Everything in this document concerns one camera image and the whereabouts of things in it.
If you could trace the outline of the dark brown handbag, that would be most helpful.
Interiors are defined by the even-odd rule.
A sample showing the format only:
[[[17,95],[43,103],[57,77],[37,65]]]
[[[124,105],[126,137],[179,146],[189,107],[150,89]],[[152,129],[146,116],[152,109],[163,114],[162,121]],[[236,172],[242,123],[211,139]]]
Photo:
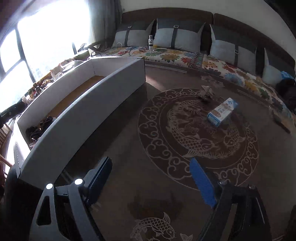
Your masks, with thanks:
[[[291,111],[295,111],[295,80],[285,78],[275,86],[275,89],[287,108]]]

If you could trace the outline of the blue white ointment box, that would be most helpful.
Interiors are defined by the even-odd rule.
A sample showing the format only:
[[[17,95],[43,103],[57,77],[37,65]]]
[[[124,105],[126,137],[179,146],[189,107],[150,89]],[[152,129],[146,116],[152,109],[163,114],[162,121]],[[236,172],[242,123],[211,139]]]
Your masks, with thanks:
[[[232,114],[237,106],[238,103],[234,99],[228,98],[208,113],[207,120],[214,126],[220,126],[220,124]]]

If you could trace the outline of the floral bench cushion cover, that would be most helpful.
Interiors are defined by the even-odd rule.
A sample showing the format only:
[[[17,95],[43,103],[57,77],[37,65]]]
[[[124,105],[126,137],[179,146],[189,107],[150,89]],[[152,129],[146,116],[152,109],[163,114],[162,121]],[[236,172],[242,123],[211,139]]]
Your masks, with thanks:
[[[112,47],[102,52],[103,56],[143,57],[147,61],[187,67],[218,76],[236,84],[247,92],[258,96],[270,104],[278,113],[295,122],[295,114],[291,112],[276,93],[275,88],[262,81],[259,76],[252,75],[238,67],[204,53],[191,53],[168,48],[148,47]]]

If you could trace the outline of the grey curtain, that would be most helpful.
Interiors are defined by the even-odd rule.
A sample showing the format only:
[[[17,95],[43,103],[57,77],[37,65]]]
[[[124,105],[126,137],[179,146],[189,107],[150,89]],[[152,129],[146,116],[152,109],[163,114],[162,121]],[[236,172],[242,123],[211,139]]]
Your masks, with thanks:
[[[88,1],[94,38],[104,48],[112,46],[122,16],[118,0]]]

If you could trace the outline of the white spray bottle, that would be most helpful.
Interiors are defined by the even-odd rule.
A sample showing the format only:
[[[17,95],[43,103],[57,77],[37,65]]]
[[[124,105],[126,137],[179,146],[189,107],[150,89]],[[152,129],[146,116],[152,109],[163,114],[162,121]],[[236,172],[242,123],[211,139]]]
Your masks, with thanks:
[[[152,35],[149,35],[148,44],[149,44],[149,51],[153,51],[154,50],[154,40],[153,40]]]

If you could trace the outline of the black fabric garment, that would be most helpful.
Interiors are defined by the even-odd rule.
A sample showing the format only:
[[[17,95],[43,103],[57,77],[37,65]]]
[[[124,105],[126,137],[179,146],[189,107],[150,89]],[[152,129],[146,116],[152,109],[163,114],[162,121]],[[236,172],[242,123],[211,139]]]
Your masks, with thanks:
[[[27,128],[26,136],[29,139],[29,142],[32,143],[34,141],[37,141],[49,128],[53,121],[54,118],[52,116],[48,116],[46,119],[42,120],[38,126],[31,126]]]

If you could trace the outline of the grey pillow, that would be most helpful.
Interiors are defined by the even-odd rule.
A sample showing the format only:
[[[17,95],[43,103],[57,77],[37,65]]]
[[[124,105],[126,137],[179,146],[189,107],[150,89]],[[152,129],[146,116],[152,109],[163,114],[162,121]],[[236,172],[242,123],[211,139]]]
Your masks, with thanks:
[[[143,47],[149,44],[149,35],[152,31],[154,20],[149,22],[135,21],[121,24],[116,30],[112,44],[113,48]]]
[[[154,44],[162,48],[200,52],[204,25],[200,21],[158,18]]]
[[[210,56],[255,74],[257,45],[237,32],[215,25],[210,25],[210,28]]]
[[[264,49],[264,69],[262,75],[264,83],[275,87],[283,79],[294,77],[294,67],[289,66],[288,63],[275,56],[266,48]]]

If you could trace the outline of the grey pillow far left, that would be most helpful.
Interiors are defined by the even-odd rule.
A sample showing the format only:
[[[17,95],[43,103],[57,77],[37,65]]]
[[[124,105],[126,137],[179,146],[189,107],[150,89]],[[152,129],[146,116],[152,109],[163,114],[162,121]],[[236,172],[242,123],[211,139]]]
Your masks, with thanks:
[[[113,48],[143,47],[149,44],[149,35],[152,31],[154,20],[149,22],[135,21],[121,24],[116,30],[112,44]]]

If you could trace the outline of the white cardboard sorting box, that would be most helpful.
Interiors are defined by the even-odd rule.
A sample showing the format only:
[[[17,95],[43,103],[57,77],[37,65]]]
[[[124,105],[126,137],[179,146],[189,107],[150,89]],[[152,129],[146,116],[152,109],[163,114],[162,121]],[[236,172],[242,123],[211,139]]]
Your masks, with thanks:
[[[97,76],[101,80],[62,111],[30,149],[26,130],[36,126],[77,87]],[[89,136],[144,83],[144,59],[133,57],[92,58],[56,80],[16,121],[11,141],[20,180],[39,189],[54,183]]]

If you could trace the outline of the grey pillow far right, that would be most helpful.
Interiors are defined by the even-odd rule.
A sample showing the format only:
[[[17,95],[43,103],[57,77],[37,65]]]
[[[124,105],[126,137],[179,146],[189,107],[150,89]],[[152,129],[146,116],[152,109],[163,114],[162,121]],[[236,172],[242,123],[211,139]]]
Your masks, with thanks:
[[[264,83],[275,87],[283,79],[294,77],[294,67],[289,66],[288,63],[275,56],[266,48],[264,49],[264,69],[262,75]]]

